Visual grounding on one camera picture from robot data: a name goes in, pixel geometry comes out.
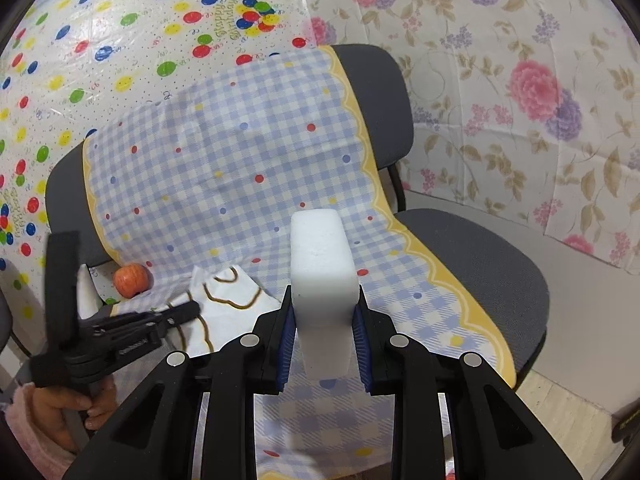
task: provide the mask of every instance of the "green dot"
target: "green dot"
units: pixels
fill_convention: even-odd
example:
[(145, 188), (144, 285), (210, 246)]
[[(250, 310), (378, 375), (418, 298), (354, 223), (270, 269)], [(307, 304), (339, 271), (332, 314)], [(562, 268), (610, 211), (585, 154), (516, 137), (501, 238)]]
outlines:
[(82, 90), (81, 88), (76, 88), (73, 92), (71, 92), (71, 95), (69, 96), (69, 100), (72, 103), (79, 103), (83, 97), (84, 97), (84, 90)]
[(120, 25), (126, 27), (127, 25), (131, 25), (131, 23), (135, 22), (138, 18), (138, 15), (135, 12), (131, 14), (127, 14), (124, 18), (120, 20)]
[(38, 162), (44, 162), (45, 160), (47, 160), (48, 156), (49, 156), (49, 147), (41, 146), (40, 149), (38, 150), (38, 153), (36, 154), (36, 160)]
[(201, 45), (208, 45), (213, 41), (213, 38), (209, 34), (202, 34), (198, 36), (198, 43)]
[(271, 9), (271, 6), (267, 2), (257, 2), (254, 5), (254, 9), (258, 12), (267, 12), (267, 10)]
[(171, 75), (174, 73), (175, 63), (173, 61), (165, 61), (158, 65), (158, 75), (160, 77), (165, 77), (167, 75)]

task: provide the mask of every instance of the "chair seat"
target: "chair seat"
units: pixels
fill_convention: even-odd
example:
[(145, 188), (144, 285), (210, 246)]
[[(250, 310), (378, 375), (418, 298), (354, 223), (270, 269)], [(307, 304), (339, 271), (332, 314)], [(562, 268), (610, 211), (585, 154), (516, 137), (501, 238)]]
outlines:
[(476, 298), (498, 327), (516, 371), (526, 367), (546, 333), (549, 290), (540, 270), (503, 238), (437, 209), (396, 214)]

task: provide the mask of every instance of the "red dot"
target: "red dot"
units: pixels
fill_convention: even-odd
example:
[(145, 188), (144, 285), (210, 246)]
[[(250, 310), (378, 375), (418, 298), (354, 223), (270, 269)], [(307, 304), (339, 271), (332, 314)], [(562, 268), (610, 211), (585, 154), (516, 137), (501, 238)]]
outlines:
[(40, 207), (39, 200), (36, 197), (32, 196), (27, 202), (27, 211), (29, 213), (35, 213), (39, 207)]
[(187, 23), (197, 23), (202, 19), (202, 14), (197, 12), (196, 10), (192, 10), (191, 12), (187, 12), (183, 20)]
[(80, 54), (84, 49), (89, 46), (88, 40), (82, 40), (80, 43), (76, 45), (76, 54)]
[(248, 10), (245, 12), (242, 17), (246, 19), (248, 22), (257, 22), (260, 19), (260, 14), (255, 12), (254, 10)]
[(241, 54), (240, 56), (236, 57), (236, 65), (249, 63), (252, 59), (253, 57), (249, 56), (248, 54)]
[(211, 52), (209, 45), (198, 45), (193, 49), (193, 57), (207, 57), (209, 52)]

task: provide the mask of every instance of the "gray chair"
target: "gray chair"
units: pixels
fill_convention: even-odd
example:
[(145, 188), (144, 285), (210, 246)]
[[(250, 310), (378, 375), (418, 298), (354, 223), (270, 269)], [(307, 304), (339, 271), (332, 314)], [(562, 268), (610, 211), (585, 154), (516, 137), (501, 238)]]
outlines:
[[(398, 196), (397, 218), (491, 317), (511, 349), (520, 382), (545, 339), (549, 293), (544, 277), (519, 250), (473, 222), (433, 209), (404, 211), (396, 162), (411, 149), (414, 125), (401, 72), (392, 57), (375, 46), (337, 45), (334, 50), (360, 105), (378, 169), (389, 170)], [(80, 231), (82, 262), (96, 266), (110, 260), (89, 214), (82, 146), (56, 164), (46, 199), (53, 232)]]

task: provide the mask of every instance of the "human hand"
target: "human hand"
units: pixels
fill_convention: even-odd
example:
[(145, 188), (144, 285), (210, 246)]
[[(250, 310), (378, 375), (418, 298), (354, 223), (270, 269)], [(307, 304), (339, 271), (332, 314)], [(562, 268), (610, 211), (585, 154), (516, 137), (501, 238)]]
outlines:
[(93, 399), (62, 386), (36, 388), (31, 397), (34, 424), (60, 447), (78, 452), (78, 446), (66, 426), (62, 410), (86, 410), (88, 418), (84, 426), (88, 430), (99, 430), (118, 407), (113, 376), (103, 378), (99, 386), (100, 391)]

